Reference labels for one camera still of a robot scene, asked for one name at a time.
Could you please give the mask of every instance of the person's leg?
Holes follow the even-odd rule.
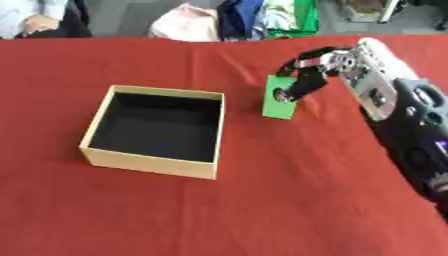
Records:
[[[58,29],[35,32],[24,38],[80,38],[80,37],[92,37],[92,33],[73,10],[67,9],[64,15],[64,19],[61,21]]]
[[[92,37],[92,32],[86,24],[70,9],[67,9],[61,27],[67,32],[67,37]]]

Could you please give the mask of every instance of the red table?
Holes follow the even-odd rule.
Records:
[[[448,255],[337,79],[292,121],[260,114],[268,73],[357,39],[1,41],[0,255]],[[447,36],[380,39],[448,89]],[[218,180],[90,166],[77,146],[112,84],[226,93]]]

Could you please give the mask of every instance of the white cloth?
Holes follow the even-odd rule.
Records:
[[[216,24],[215,10],[182,4],[156,20],[149,36],[189,42],[219,41]]]
[[[68,0],[0,0],[0,37],[12,39],[23,31],[26,18],[42,14],[62,20]]]

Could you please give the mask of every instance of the cardboard box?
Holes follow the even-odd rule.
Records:
[[[79,148],[91,164],[215,179],[224,94],[111,86]]]

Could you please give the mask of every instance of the blue clothing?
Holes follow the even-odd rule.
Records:
[[[248,39],[263,0],[226,0],[218,6],[218,35],[226,38]]]

